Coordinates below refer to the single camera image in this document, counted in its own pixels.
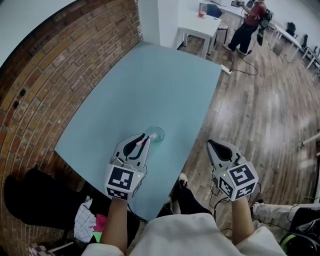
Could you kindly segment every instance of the table surface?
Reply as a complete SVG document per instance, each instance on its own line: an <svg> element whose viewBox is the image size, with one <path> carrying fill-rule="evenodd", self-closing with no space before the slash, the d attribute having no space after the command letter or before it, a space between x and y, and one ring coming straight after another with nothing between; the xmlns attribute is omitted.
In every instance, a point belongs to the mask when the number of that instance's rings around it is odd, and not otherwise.
<svg viewBox="0 0 320 256"><path fill-rule="evenodd" d="M178 27L180 29L196 32L206 37L213 37L220 23L221 19L209 15L200 18L197 11L179 10Z"/></svg>
<svg viewBox="0 0 320 256"><path fill-rule="evenodd" d="M289 39L292 43L294 43L297 47L302 49L300 43L295 39L292 35L290 35L288 32L286 32L282 27L278 26L277 24L274 25L275 28L287 39Z"/></svg>
<svg viewBox="0 0 320 256"><path fill-rule="evenodd" d="M154 219L189 156L220 73L219 65L198 56L140 42L85 99L55 151L104 192L117 144L149 126L161 127L164 140L150 149L148 174L130 201L134 213Z"/></svg>

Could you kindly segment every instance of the white wall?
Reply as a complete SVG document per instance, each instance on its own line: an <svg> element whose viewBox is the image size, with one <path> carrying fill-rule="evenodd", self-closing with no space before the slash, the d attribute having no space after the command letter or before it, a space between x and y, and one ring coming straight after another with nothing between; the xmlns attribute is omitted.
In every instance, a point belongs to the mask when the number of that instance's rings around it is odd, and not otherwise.
<svg viewBox="0 0 320 256"><path fill-rule="evenodd" d="M75 0L4 0L0 4L0 66L40 23Z"/></svg>
<svg viewBox="0 0 320 256"><path fill-rule="evenodd" d="M175 47L178 37L179 0L139 0L143 40Z"/></svg>
<svg viewBox="0 0 320 256"><path fill-rule="evenodd" d="M143 40L160 45L158 0L139 0L138 8Z"/></svg>

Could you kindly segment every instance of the power strip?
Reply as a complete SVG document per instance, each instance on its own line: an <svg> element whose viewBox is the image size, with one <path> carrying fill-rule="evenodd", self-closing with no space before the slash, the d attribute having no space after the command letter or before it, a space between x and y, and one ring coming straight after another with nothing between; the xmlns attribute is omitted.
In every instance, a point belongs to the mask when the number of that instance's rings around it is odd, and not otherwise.
<svg viewBox="0 0 320 256"><path fill-rule="evenodd" d="M227 68L226 66L224 66L222 64L221 64L221 68L222 68L222 71L225 72L227 75L231 75L232 71L230 71L229 68Z"/></svg>

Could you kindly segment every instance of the black pants leg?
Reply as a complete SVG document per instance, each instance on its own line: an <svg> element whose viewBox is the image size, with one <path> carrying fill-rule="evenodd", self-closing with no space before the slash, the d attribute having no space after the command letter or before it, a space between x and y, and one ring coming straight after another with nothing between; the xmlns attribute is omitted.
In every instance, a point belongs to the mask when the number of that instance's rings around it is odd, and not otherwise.
<svg viewBox="0 0 320 256"><path fill-rule="evenodd" d="M229 48L232 51L235 51L237 46L240 45L240 51L247 53L251 42L251 36L257 30L257 28L258 27L249 26L243 23L234 33L232 40L228 45Z"/></svg>
<svg viewBox="0 0 320 256"><path fill-rule="evenodd" d="M188 188L183 187L179 190L178 203L181 214L206 213L212 215L211 211L198 203L191 190Z"/></svg>

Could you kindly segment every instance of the man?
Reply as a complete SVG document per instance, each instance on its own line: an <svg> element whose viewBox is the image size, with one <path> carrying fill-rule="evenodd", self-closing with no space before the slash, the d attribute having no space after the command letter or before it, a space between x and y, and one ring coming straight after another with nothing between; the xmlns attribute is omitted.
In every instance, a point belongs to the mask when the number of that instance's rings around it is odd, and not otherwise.
<svg viewBox="0 0 320 256"><path fill-rule="evenodd" d="M265 0L256 0L252 9L245 5L241 7L248 13L248 16L234 33L231 42L224 44L223 47L229 51L237 50L239 53L247 55L251 36L258 29L260 20L267 14L267 7Z"/></svg>
<svg viewBox="0 0 320 256"><path fill-rule="evenodd" d="M267 228L254 231L248 200L232 202L232 242L217 228L208 209L188 189L185 174L175 192L181 214L150 221L130 256L284 256ZM127 253L127 202L113 198L100 243L87 246L82 256L124 256Z"/></svg>

